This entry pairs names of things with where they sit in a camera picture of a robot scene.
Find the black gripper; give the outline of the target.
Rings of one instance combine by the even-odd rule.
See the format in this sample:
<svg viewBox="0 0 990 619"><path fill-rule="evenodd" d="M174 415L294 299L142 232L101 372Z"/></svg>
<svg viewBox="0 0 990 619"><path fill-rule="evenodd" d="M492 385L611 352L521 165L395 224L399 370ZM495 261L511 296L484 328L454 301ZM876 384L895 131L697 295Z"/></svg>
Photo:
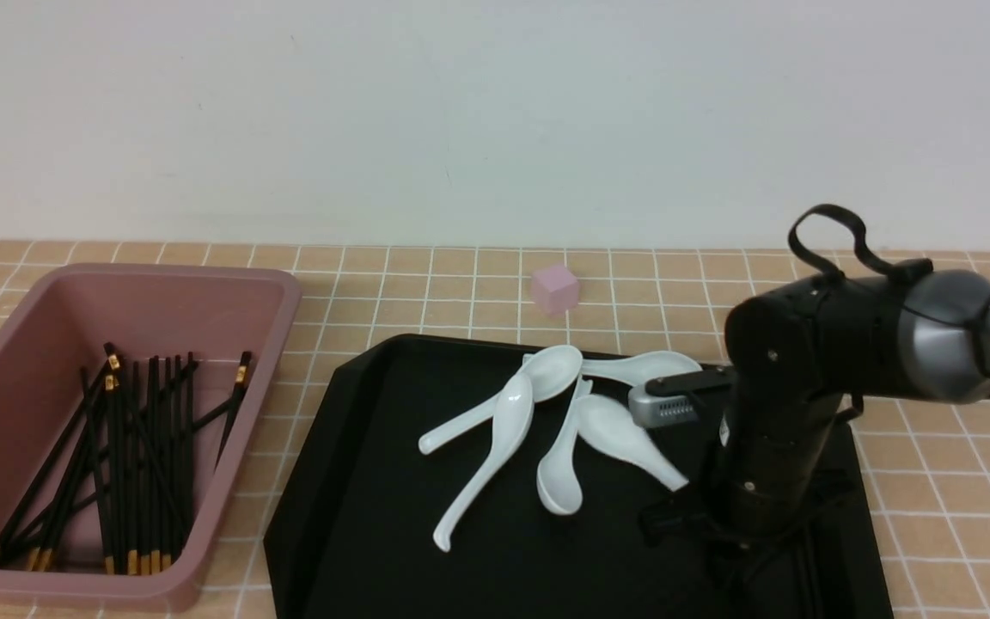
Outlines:
<svg viewBox="0 0 990 619"><path fill-rule="evenodd" d="M645 541L695 541L712 587L742 591L805 526L855 493L848 474L817 464L834 428L856 416L856 405L726 405L695 481L641 512Z"/></svg>

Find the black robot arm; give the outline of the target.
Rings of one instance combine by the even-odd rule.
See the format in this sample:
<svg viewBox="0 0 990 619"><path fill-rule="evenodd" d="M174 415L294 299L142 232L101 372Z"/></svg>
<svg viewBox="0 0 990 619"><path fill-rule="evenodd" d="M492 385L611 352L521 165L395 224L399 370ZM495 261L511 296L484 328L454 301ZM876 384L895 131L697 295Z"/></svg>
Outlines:
<svg viewBox="0 0 990 619"><path fill-rule="evenodd" d="M665 405L698 418L727 392L694 481L638 518L649 544L700 542L723 591L856 493L848 473L818 462L867 397L990 400L990 282L975 272L800 279L735 306L725 340L729 365L652 377L629 400L640 426L663 427Z"/></svg>

